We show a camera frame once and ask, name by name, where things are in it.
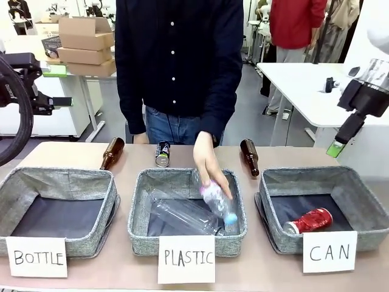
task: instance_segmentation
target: can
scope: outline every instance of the can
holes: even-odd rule
[[[332,221],[332,215],[327,209],[318,208],[309,211],[298,220],[286,222],[283,229],[287,233],[301,234],[328,227]]]
[[[157,145],[156,164],[159,167],[167,167],[170,161],[170,143],[160,141]]]

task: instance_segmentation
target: blue jeans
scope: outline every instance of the blue jeans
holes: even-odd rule
[[[146,106],[146,130],[151,144],[168,141],[171,145],[194,145],[199,128],[200,117],[168,116]]]

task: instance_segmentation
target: white paper label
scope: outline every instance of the white paper label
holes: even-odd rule
[[[303,234],[303,272],[352,271],[357,249],[356,231]]]
[[[214,282],[214,236],[159,237],[159,284]]]
[[[66,278],[64,238],[7,237],[11,275]]]

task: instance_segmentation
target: blue bottle cap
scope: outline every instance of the blue bottle cap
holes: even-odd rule
[[[237,221],[238,221],[238,217],[234,213],[228,214],[224,219],[225,224],[234,224]]]

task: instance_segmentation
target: floor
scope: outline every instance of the floor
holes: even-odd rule
[[[256,146],[269,146],[275,117],[262,115],[267,105],[267,97],[259,94],[260,88],[261,77],[251,65],[245,64],[242,80],[237,90],[238,101],[235,113],[225,129],[223,145],[239,145],[243,139],[250,138]],[[94,142],[107,143],[117,136],[125,138],[125,119],[119,109],[119,97],[115,81],[107,80],[101,82],[101,90],[104,102],[96,119],[97,122],[105,120],[106,124],[96,136]],[[293,147],[313,146],[313,141],[304,131],[306,127],[310,127],[310,124],[307,123],[298,111],[293,111],[291,119],[283,121],[282,132],[286,138],[285,144]],[[79,142],[84,142],[91,131],[92,127],[90,125],[83,133]],[[3,151],[11,141],[12,139],[6,138],[0,140],[0,151]],[[39,143],[44,141],[48,141],[48,139],[31,139],[16,159],[0,168],[0,180],[17,166]],[[368,183],[375,192],[379,194],[386,193],[387,182],[372,181]],[[389,207],[389,197],[388,200],[385,200],[385,204]]]

